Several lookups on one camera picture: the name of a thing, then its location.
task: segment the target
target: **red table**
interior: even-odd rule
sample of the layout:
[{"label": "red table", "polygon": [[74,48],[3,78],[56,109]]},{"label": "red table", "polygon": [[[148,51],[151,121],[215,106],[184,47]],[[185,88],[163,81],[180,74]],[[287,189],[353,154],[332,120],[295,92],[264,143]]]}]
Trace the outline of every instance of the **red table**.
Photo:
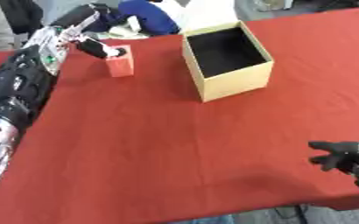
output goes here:
[{"label": "red table", "polygon": [[306,147],[359,141],[359,10],[248,25],[276,60],[269,86],[205,104],[180,36],[130,41],[130,78],[74,52],[0,182],[0,224],[359,207],[353,179],[310,165]]}]

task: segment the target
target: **hand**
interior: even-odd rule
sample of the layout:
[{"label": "hand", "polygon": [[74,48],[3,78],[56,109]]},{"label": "hand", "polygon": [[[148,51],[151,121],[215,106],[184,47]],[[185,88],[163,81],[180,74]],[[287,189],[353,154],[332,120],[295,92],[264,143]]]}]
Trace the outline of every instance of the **hand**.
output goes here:
[{"label": "hand", "polygon": [[337,168],[341,172],[352,173],[355,166],[359,165],[358,142],[309,142],[309,147],[330,153],[329,155],[310,158],[310,162],[321,165],[324,172]]}]

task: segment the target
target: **tan box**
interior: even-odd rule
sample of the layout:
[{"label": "tan box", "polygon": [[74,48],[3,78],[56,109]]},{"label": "tan box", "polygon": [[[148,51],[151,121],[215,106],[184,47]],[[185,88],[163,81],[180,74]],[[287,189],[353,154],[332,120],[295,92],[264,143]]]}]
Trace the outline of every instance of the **tan box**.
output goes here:
[{"label": "tan box", "polygon": [[273,58],[243,22],[183,37],[183,56],[204,102],[267,85]]}]

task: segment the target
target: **pink block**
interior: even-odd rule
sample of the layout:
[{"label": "pink block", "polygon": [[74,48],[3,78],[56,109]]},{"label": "pink block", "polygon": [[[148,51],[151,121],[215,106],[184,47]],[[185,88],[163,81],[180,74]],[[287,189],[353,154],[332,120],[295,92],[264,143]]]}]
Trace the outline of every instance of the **pink block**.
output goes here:
[{"label": "pink block", "polygon": [[126,54],[120,57],[110,57],[106,59],[111,77],[124,77],[134,74],[133,55],[130,45],[116,45],[115,48],[122,47]]}]

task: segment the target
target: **metal robotic arm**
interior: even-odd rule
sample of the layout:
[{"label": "metal robotic arm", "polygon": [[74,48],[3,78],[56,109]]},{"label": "metal robotic arm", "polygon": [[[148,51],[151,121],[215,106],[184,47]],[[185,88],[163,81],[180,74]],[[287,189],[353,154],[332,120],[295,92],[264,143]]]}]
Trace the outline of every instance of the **metal robotic arm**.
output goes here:
[{"label": "metal robotic arm", "polygon": [[309,142],[309,147],[329,153],[324,156],[311,157],[311,163],[321,165],[324,172],[338,169],[341,172],[350,174],[355,178],[355,184],[359,186],[358,142]]},{"label": "metal robotic arm", "polygon": [[23,134],[38,118],[55,87],[70,44],[104,59],[126,53],[82,34],[105,10],[82,5],[37,30],[0,66],[0,177]]}]

